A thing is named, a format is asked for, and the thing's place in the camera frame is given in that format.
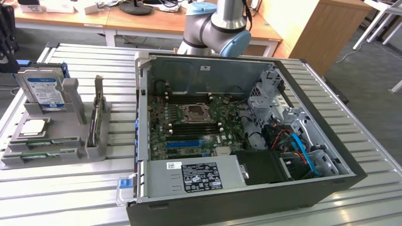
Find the green circuit board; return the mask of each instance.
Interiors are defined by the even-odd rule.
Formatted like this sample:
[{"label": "green circuit board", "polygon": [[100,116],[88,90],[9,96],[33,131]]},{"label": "green circuit board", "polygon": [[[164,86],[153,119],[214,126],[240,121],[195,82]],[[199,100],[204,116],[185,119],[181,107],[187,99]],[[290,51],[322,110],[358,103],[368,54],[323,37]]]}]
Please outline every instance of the green circuit board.
[{"label": "green circuit board", "polygon": [[[236,101],[223,103],[224,95],[212,96],[208,104],[168,104],[161,97],[151,97],[148,101],[149,118],[149,152],[151,160],[164,160],[189,157],[206,157],[216,155],[216,147],[230,147],[231,150],[243,150],[247,140],[242,123],[236,120]],[[207,106],[210,123],[222,123],[223,131],[218,134],[196,135],[202,142],[199,147],[167,148],[172,124],[188,124],[184,122],[185,113],[183,107]]]}]

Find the wooden cabinet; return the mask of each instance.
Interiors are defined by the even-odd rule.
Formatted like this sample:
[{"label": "wooden cabinet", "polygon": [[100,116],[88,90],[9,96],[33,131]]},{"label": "wooden cabinet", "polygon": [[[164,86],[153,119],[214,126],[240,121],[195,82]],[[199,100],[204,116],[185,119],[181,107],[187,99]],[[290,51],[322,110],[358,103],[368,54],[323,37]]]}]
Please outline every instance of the wooden cabinet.
[{"label": "wooden cabinet", "polygon": [[283,39],[274,57],[306,59],[323,76],[370,10],[359,0],[263,0],[259,13]]}]

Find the white sticker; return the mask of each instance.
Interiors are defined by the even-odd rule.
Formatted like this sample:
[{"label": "white sticker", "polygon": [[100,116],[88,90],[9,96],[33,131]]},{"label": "white sticker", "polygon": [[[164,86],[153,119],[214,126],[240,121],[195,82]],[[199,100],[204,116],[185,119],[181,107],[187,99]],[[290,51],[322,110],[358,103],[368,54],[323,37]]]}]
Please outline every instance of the white sticker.
[{"label": "white sticker", "polygon": [[41,13],[43,7],[40,5],[20,5],[23,13]]},{"label": "white sticker", "polygon": [[48,108],[64,106],[60,91],[56,89],[57,81],[53,78],[28,78],[29,88],[33,91],[37,103]]},{"label": "white sticker", "polygon": [[64,141],[72,141],[72,139],[60,139],[60,140],[52,140],[53,144],[61,144]]},{"label": "white sticker", "polygon": [[28,147],[47,146],[47,145],[52,145],[52,143],[51,142],[27,143]]},{"label": "white sticker", "polygon": [[97,24],[84,24],[84,26],[87,26],[87,27],[103,27],[101,25],[97,25]]},{"label": "white sticker", "polygon": [[200,66],[200,71],[210,71],[211,70],[211,66]]},{"label": "white sticker", "polygon": [[23,159],[44,159],[47,158],[45,155],[35,155],[35,156],[27,156],[27,157],[21,157]]},{"label": "white sticker", "polygon": [[181,162],[180,161],[177,161],[177,162],[167,162],[165,163],[165,168],[168,170],[181,169]]},{"label": "white sticker", "polygon": [[60,156],[60,153],[47,153],[48,156]]}]

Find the power supply label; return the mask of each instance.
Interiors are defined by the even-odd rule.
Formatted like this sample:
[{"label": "power supply label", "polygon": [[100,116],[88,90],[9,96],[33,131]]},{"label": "power supply label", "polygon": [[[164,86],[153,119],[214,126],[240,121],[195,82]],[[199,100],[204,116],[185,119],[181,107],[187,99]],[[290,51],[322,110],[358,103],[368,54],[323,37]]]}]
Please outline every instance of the power supply label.
[{"label": "power supply label", "polygon": [[61,107],[64,100],[57,90],[57,81],[53,78],[28,78],[31,90],[37,99],[37,103],[44,107]]},{"label": "power supply label", "polygon": [[223,189],[215,162],[181,165],[181,173],[187,193]]}]

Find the warning label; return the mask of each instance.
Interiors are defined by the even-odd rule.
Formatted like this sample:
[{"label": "warning label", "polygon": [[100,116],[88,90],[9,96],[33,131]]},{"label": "warning label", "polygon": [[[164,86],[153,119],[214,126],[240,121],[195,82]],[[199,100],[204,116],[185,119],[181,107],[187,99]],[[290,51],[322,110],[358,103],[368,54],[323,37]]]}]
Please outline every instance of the warning label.
[{"label": "warning label", "polygon": [[185,192],[223,189],[215,162],[181,165],[181,173]]}]

